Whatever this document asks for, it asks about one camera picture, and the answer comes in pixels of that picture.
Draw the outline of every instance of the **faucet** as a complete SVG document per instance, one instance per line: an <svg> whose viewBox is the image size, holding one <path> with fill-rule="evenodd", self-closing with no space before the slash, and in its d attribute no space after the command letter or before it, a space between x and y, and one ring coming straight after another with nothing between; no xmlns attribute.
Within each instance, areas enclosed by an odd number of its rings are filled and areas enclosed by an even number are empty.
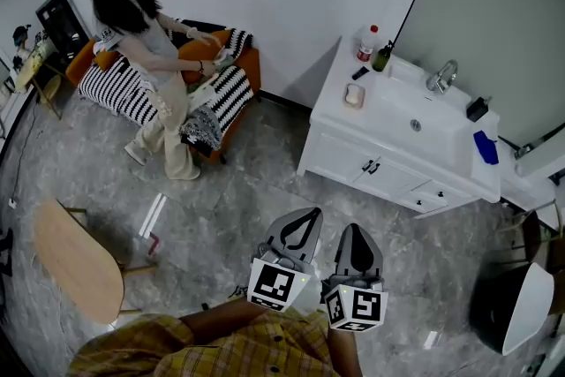
<svg viewBox="0 0 565 377"><path fill-rule="evenodd" d="M455 80L457 75L458 68L459 64L456 60L449 60L443 65L443 68L441 68L435 74L430 74L430 77L428 77L426 80L427 89L430 91L439 90L441 94L444 94L446 91L448 91L449 87L451 87L451 84L453 84L453 81ZM444 83L443 76L446 73L449 73L450 75L449 79Z"/></svg>

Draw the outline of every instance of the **cable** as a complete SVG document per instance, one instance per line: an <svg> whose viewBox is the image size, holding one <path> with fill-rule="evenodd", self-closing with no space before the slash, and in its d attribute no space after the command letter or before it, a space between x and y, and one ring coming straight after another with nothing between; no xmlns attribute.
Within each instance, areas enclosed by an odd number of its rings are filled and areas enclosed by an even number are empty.
<svg viewBox="0 0 565 377"><path fill-rule="evenodd" d="M29 136L32 134L32 130L34 128L34 124L35 124L35 119L37 118L37 116L35 115L35 109L37 108L37 103L34 105L34 109L33 109L33 113L34 113L34 119L32 121L32 125L29 128L29 131L27 131L27 136L26 136L26 140L24 141L24 146L21 148L21 154L19 155L19 160L18 160L18 170L16 171L16 181L14 182L14 189L11 191L11 197L10 200L14 199L14 195L16 194L16 189L18 188L18 180L19 180L19 169L21 168L21 159L24 156L24 151L26 151L26 145L27 145L27 141L29 139Z"/></svg>

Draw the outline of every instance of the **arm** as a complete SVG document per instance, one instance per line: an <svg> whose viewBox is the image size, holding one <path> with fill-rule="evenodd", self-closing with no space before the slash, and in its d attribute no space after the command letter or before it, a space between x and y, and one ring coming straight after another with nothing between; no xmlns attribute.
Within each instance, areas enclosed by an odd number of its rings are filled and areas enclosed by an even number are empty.
<svg viewBox="0 0 565 377"><path fill-rule="evenodd" d="M151 52L146 45L133 35L125 36L117 48L128 60L143 66L148 72L153 71L198 71L205 75L214 73L215 65L212 62L200 60L179 60L178 58L162 57Z"/></svg>
<svg viewBox="0 0 565 377"><path fill-rule="evenodd" d="M162 28L172 30L173 32L179 32L180 34L187 34L191 27L185 26L182 22L174 20L171 16L157 12L157 22Z"/></svg>
<svg viewBox="0 0 565 377"><path fill-rule="evenodd" d="M210 45L209 41L213 41L218 48L222 46L222 43L216 36L213 36L212 34L205 34L204 32L199 32L196 27L188 27L182 22L178 22L177 20L174 20L170 16L162 14L161 12L157 13L157 22L159 22L162 28L185 34L188 38L193 38L194 40L201 41L207 46Z"/></svg>
<svg viewBox="0 0 565 377"><path fill-rule="evenodd" d="M328 328L328 348L338 374L342 377L363 377L353 333Z"/></svg>
<svg viewBox="0 0 565 377"><path fill-rule="evenodd" d="M239 298L200 313L181 317L180 320L192 330L194 342L205 345L245 327L266 310L267 308Z"/></svg>

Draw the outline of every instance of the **desk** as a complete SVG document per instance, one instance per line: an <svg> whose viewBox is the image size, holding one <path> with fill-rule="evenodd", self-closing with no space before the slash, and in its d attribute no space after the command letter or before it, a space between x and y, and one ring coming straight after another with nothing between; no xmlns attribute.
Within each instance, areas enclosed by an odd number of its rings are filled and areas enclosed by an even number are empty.
<svg viewBox="0 0 565 377"><path fill-rule="evenodd" d="M58 69L54 68L50 64L46 62L47 57L49 57L55 48L53 44L49 40L40 41L24 62L21 70L19 71L18 78L16 80L16 90L19 92L23 92L26 90L27 86L31 82L37 91L40 94L41 102L45 103L53 113L55 113L56 117L61 119L61 115L54 109L53 104L51 104L51 99L57 93L59 87L61 86L61 78L64 76L62 72ZM53 77L45 86L43 90L41 90L35 76L39 72L42 66L45 66L50 71L55 73L55 77Z"/></svg>
<svg viewBox="0 0 565 377"><path fill-rule="evenodd" d="M37 256L61 289L90 319L103 324L116 320L124 299L123 275L155 270L144 266L122 270L116 260L70 214L84 209L64 208L57 200L41 204L35 217Z"/></svg>

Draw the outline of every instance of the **drawer handle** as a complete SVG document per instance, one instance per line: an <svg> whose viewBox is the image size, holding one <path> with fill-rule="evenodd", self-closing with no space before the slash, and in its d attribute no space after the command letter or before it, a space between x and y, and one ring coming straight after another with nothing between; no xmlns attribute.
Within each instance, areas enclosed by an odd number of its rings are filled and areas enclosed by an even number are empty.
<svg viewBox="0 0 565 377"><path fill-rule="evenodd" d="M380 167L380 163L377 163L377 164L374 166L374 168L373 168L371 171L369 171L369 174L370 174L370 175L373 175L374 172L379 169L379 167Z"/></svg>
<svg viewBox="0 0 565 377"><path fill-rule="evenodd" d="M362 168L361 170L363 170L363 171L369 170L369 167L370 167L371 165L373 165L373 162L374 162L374 161L369 161L369 162L367 162L365 165L363 165L363 168Z"/></svg>

